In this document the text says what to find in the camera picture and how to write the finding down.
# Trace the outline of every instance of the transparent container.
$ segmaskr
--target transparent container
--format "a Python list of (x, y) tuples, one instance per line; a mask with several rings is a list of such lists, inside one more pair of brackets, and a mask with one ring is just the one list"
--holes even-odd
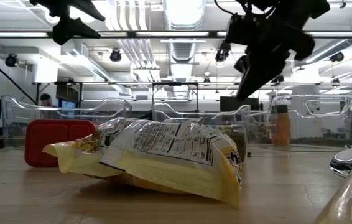
[(352, 144), (352, 95), (277, 96), (249, 118), (249, 146), (340, 151)]
[(152, 119), (163, 123), (197, 122), (227, 134), (237, 145), (242, 162), (246, 158), (251, 106), (242, 105), (236, 111), (219, 113), (178, 112), (167, 103), (152, 105)]
[(27, 126), (37, 119), (77, 119), (101, 124), (117, 117), (130, 118), (131, 114), (132, 106), (116, 98), (107, 98), (95, 108), (50, 108), (2, 96), (4, 147), (24, 147)]

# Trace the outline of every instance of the red container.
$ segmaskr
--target red container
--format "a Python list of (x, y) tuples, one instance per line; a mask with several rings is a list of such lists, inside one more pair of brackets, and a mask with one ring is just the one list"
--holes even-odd
[(93, 134), (95, 125), (80, 120), (36, 120), (27, 127), (25, 137), (26, 163), (32, 167), (58, 167), (56, 157), (42, 152), (48, 144), (75, 141)]

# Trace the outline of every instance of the chip bag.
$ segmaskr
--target chip bag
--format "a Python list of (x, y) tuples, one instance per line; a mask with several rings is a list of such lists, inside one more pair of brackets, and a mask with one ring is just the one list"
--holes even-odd
[(58, 157), (62, 172), (239, 205), (242, 162), (236, 144), (202, 124), (116, 118), (91, 136), (44, 152)]

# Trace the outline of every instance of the table surface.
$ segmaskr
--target table surface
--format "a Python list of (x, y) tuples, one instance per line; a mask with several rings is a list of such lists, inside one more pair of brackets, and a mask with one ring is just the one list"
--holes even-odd
[(313, 223), (343, 181), (328, 168), (335, 152), (250, 151), (237, 209), (32, 168), (24, 151), (0, 149), (0, 223)]

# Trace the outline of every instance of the wooden table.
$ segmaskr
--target wooden table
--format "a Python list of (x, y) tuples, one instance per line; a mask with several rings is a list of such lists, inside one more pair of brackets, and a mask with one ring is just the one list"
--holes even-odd
[(236, 209), (31, 168), (24, 151), (0, 149), (0, 223), (313, 223), (343, 180), (328, 169), (334, 152), (250, 151)]

